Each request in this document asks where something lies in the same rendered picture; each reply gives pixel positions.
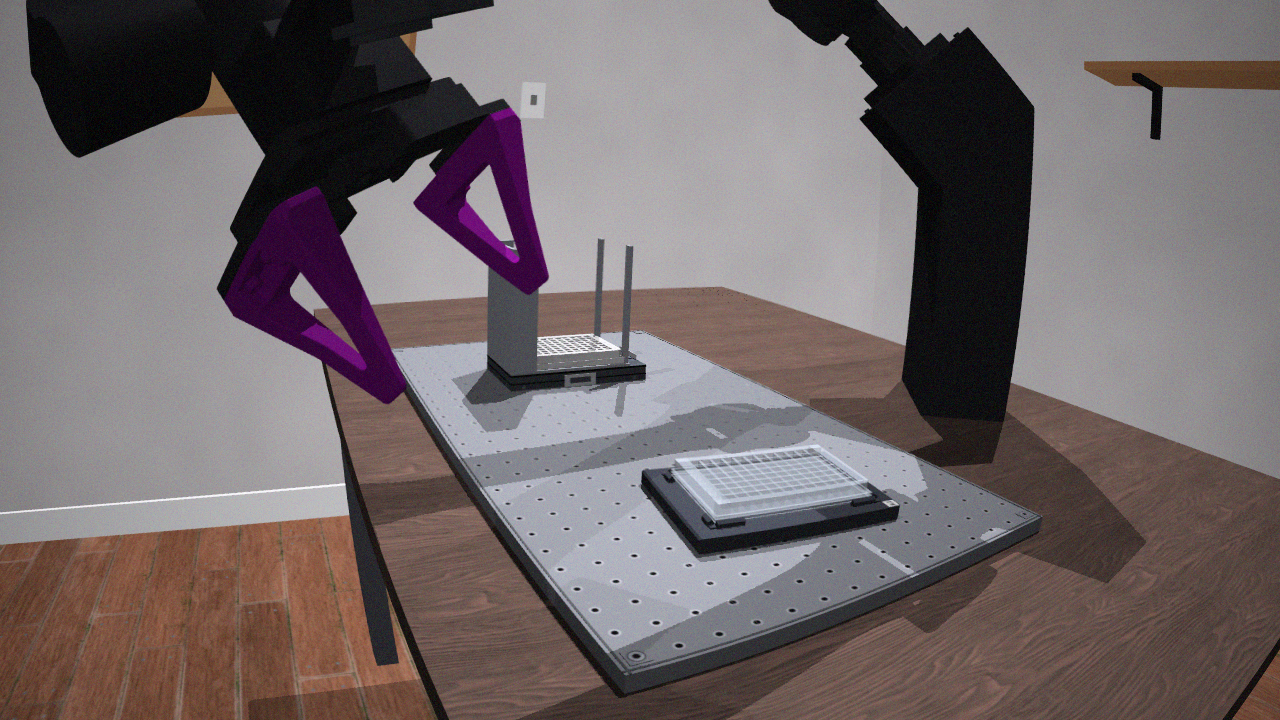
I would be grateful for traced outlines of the white well plate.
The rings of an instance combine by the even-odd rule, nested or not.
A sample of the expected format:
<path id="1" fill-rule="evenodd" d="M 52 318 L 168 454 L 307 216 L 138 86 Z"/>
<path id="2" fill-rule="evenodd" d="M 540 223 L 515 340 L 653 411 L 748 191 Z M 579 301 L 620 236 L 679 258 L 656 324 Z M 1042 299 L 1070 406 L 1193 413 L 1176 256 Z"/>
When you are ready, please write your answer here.
<path id="1" fill-rule="evenodd" d="M 621 348 L 596 334 L 538 338 L 538 370 L 625 363 Z"/>
<path id="2" fill-rule="evenodd" d="M 819 445 L 675 459 L 671 475 L 714 523 L 829 509 L 873 493 L 865 477 Z"/>

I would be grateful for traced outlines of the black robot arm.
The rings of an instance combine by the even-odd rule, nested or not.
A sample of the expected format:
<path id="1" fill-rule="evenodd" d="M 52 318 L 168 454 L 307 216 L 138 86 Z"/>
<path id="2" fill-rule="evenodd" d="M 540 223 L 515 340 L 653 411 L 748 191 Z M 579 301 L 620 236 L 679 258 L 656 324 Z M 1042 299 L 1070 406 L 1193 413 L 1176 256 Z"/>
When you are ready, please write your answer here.
<path id="1" fill-rule="evenodd" d="M 817 44 L 849 37 L 878 85 L 870 108 L 948 44 L 940 33 L 924 46 L 877 0 L 768 1 Z M 76 158 L 201 108 L 212 73 L 270 147 L 293 126 L 430 83 L 401 35 L 486 6 L 494 0 L 26 0 L 29 68 Z"/>

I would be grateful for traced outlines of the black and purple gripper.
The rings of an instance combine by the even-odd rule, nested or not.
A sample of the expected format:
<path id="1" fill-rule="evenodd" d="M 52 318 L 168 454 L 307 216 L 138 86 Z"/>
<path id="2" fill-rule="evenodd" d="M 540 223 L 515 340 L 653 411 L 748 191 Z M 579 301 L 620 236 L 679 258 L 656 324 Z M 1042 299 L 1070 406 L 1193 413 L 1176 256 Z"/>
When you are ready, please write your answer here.
<path id="1" fill-rule="evenodd" d="M 349 196 L 394 183 L 415 160 L 442 150 L 415 208 L 524 293 L 549 279 L 521 120 L 504 99 L 479 106 L 445 77 L 293 126 L 269 147 L 232 87 L 229 97 L 266 155 L 230 224 L 238 243 L 218 292 L 233 316 L 317 357 L 383 404 L 406 382 L 340 238 L 357 214 Z M 488 165 L 518 256 L 466 200 Z M 358 352 L 292 299 L 300 272 Z"/>

